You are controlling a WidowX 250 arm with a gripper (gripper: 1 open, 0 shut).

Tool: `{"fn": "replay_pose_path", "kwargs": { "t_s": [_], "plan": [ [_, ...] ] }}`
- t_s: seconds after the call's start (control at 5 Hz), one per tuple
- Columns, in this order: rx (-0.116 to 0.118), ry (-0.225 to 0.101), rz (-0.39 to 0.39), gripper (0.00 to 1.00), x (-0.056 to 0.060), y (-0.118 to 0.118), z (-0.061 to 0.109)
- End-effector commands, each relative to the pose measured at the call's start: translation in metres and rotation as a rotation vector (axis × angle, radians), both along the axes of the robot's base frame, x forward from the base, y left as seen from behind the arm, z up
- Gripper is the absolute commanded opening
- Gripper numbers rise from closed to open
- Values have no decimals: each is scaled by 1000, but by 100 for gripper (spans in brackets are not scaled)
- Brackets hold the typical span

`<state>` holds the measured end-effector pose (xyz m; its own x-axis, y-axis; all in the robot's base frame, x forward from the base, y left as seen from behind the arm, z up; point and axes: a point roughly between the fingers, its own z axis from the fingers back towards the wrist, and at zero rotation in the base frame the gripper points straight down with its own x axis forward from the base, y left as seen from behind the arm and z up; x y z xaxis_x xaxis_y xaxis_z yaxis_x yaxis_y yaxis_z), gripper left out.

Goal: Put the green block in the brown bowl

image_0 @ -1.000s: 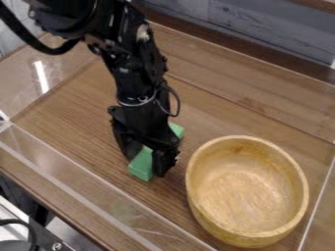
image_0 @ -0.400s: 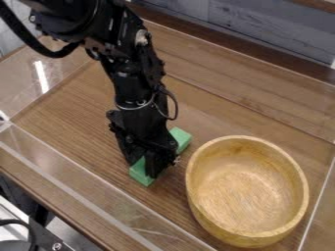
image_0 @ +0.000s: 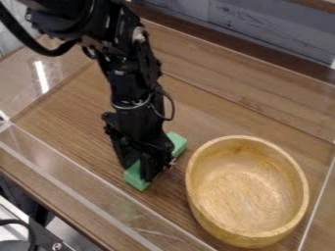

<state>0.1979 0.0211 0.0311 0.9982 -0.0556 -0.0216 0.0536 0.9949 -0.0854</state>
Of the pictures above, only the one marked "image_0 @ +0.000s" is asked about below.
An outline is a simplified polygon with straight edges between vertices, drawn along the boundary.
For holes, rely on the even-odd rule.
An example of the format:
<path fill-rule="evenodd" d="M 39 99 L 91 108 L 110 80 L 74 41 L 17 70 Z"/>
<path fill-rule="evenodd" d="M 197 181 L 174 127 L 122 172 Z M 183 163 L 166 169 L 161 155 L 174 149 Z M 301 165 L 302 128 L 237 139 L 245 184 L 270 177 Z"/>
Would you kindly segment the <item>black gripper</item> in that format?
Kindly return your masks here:
<path fill-rule="evenodd" d="M 127 107 L 102 114 L 105 133 L 125 170 L 141 159 L 141 176 L 146 182 L 170 167 L 174 150 L 165 132 L 165 118 L 154 105 Z"/>

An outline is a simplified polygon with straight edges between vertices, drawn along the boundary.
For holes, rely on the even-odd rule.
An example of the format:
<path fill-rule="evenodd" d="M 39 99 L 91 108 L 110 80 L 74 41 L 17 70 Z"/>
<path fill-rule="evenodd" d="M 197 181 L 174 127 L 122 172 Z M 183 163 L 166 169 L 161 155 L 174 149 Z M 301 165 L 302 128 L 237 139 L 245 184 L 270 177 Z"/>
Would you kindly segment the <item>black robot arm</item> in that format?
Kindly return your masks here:
<path fill-rule="evenodd" d="M 153 181 L 173 160 L 165 132 L 169 94 L 159 79 L 162 61 L 151 48 L 141 17 L 123 0 L 19 0 L 34 27 L 53 38 L 78 43 L 101 66 L 114 110 L 102 115 L 121 165 L 141 165 Z"/>

